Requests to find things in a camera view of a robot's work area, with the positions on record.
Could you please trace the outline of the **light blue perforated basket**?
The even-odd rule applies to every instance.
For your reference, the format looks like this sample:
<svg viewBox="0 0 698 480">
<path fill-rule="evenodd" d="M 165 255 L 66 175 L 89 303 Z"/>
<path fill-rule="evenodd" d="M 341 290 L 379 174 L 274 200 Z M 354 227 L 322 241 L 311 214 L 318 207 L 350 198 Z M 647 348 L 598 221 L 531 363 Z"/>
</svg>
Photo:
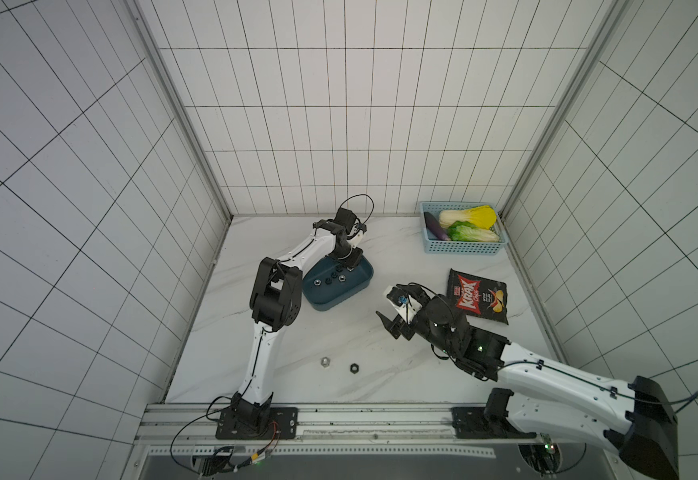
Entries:
<svg viewBox="0 0 698 480">
<path fill-rule="evenodd" d="M 445 241 L 440 240 L 431 232 L 426 224 L 425 214 L 429 213 L 438 217 L 445 210 L 467 210 L 488 206 L 488 203 L 481 202 L 454 202 L 454 201 L 422 201 L 419 203 L 422 242 L 425 253 L 443 253 L 443 254 L 469 254 L 469 255 L 495 255 L 508 242 L 508 235 L 503 228 L 500 219 L 491 227 L 491 231 L 499 237 L 496 242 L 477 242 L 477 241 Z"/>
</svg>

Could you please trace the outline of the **black red chips bag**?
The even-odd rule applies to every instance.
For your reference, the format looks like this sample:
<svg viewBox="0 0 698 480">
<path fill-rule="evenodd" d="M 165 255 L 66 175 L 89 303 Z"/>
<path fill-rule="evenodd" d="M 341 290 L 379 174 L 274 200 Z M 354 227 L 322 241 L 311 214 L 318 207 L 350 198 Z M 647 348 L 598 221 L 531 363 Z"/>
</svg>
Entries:
<svg viewBox="0 0 698 480">
<path fill-rule="evenodd" d="M 508 288 L 505 282 L 451 269 L 447 297 L 467 315 L 508 323 Z"/>
</svg>

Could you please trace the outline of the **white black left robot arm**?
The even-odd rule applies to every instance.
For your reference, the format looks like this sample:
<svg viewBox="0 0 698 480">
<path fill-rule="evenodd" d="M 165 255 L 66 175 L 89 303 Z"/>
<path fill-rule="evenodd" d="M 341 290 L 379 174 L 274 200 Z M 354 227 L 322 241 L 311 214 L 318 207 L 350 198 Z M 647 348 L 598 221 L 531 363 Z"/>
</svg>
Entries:
<svg viewBox="0 0 698 480">
<path fill-rule="evenodd" d="M 334 220 L 321 220 L 292 250 L 261 261 L 249 302 L 255 330 L 240 387 L 244 401 L 262 406 L 273 397 L 271 380 L 277 355 L 287 327 L 300 313 L 304 275 L 325 258 L 355 267 L 363 256 L 359 243 L 366 231 L 367 227 L 359 222 L 342 227 Z"/>
</svg>

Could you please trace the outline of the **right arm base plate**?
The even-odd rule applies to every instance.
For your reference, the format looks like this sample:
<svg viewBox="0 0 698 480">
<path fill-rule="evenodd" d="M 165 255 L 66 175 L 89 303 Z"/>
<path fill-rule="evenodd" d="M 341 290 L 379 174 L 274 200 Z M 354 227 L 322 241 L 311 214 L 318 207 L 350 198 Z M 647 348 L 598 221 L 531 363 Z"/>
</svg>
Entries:
<svg viewBox="0 0 698 480">
<path fill-rule="evenodd" d="M 534 432 L 525 433 L 508 420 L 508 403 L 514 392 L 505 388 L 494 388 L 483 407 L 453 407 L 452 426 L 458 439 L 535 439 Z"/>
</svg>

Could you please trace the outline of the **green lettuce toy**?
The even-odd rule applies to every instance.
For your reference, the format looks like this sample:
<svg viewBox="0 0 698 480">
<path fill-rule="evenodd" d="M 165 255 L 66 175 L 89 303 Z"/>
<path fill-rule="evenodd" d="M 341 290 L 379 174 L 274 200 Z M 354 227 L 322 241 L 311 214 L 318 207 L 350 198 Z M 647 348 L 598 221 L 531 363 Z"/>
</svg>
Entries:
<svg viewBox="0 0 698 480">
<path fill-rule="evenodd" d="M 467 221 L 456 221 L 447 229 L 447 234 L 452 241 L 497 243 L 500 236 L 494 231 Z"/>
</svg>

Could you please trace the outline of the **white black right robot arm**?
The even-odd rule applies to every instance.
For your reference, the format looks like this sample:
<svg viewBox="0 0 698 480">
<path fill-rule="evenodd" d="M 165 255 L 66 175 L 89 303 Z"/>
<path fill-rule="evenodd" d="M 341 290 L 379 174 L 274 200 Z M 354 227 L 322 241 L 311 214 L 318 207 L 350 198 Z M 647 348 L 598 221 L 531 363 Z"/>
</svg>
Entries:
<svg viewBox="0 0 698 480">
<path fill-rule="evenodd" d="M 598 376 L 537 354 L 471 325 L 417 283 L 390 286 L 384 296 L 396 315 L 380 319 L 394 338 L 419 336 L 459 370 L 497 383 L 484 410 L 488 432 L 561 437 L 612 452 L 652 479 L 679 478 L 679 422 L 658 382 Z"/>
</svg>

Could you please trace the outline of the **aluminium mounting rail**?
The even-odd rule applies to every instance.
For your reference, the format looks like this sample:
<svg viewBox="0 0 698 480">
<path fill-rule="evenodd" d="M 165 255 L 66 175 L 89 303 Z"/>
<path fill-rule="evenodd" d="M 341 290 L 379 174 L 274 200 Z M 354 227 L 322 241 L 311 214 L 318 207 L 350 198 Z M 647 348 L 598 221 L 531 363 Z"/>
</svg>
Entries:
<svg viewBox="0 0 698 480">
<path fill-rule="evenodd" d="M 597 444 L 603 423 L 590 414 L 515 396 L 508 433 L 487 425 L 484 406 L 449 404 L 301 404 L 274 410 L 264 434 L 247 434 L 220 407 L 165 404 L 147 407 L 135 444 L 142 456 L 248 457 L 274 455 L 447 455 L 494 460 L 499 447 Z"/>
</svg>

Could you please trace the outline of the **yellow napa cabbage toy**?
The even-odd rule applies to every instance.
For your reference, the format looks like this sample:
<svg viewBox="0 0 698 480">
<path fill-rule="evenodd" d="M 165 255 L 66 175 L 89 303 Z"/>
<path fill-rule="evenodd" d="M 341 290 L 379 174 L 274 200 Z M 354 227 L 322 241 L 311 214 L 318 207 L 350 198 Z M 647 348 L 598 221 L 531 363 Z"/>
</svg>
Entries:
<svg viewBox="0 0 698 480">
<path fill-rule="evenodd" d="M 467 222 L 472 225 L 490 230 L 497 222 L 498 215 L 489 205 L 481 205 L 464 210 L 443 210 L 438 220 L 442 228 L 449 228 L 456 222 Z"/>
</svg>

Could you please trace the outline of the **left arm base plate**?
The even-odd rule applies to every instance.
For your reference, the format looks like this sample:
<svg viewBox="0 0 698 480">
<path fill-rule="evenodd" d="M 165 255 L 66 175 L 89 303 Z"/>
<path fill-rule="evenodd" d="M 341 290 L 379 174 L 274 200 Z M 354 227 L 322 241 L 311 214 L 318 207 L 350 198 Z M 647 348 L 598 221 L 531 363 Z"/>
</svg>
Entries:
<svg viewBox="0 0 698 480">
<path fill-rule="evenodd" d="M 217 420 L 217 440 L 291 440 L 296 437 L 299 410 L 295 407 L 267 407 L 245 411 L 224 408 Z"/>
</svg>

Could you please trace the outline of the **purple eggplant toy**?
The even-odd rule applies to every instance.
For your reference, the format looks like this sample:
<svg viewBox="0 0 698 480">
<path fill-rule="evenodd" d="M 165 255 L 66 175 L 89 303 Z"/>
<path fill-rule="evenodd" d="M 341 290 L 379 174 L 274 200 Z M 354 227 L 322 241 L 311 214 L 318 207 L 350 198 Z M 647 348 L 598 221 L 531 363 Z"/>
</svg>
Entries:
<svg viewBox="0 0 698 480">
<path fill-rule="evenodd" d="M 430 212 L 424 213 L 426 228 L 431 233 L 434 239 L 439 241 L 449 241 L 450 237 L 447 231 L 440 225 L 439 220 Z"/>
</svg>

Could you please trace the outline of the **dark teal storage box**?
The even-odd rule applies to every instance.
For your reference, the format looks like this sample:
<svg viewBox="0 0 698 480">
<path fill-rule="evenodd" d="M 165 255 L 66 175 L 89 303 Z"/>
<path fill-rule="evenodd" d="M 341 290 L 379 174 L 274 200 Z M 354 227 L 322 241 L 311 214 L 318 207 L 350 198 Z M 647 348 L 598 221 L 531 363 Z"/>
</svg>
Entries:
<svg viewBox="0 0 698 480">
<path fill-rule="evenodd" d="M 304 277 L 302 290 L 310 305 L 317 311 L 327 311 L 337 306 L 353 295 L 364 290 L 374 276 L 374 268 L 366 257 L 363 257 L 353 274 L 348 274 L 348 268 L 343 267 L 330 257 L 320 260 Z M 338 277 L 332 278 L 331 272 L 336 271 L 338 277 L 346 276 L 345 282 L 340 282 Z M 331 277 L 330 285 L 325 283 L 325 278 Z M 317 287 L 314 280 L 319 278 L 322 284 Z"/>
</svg>

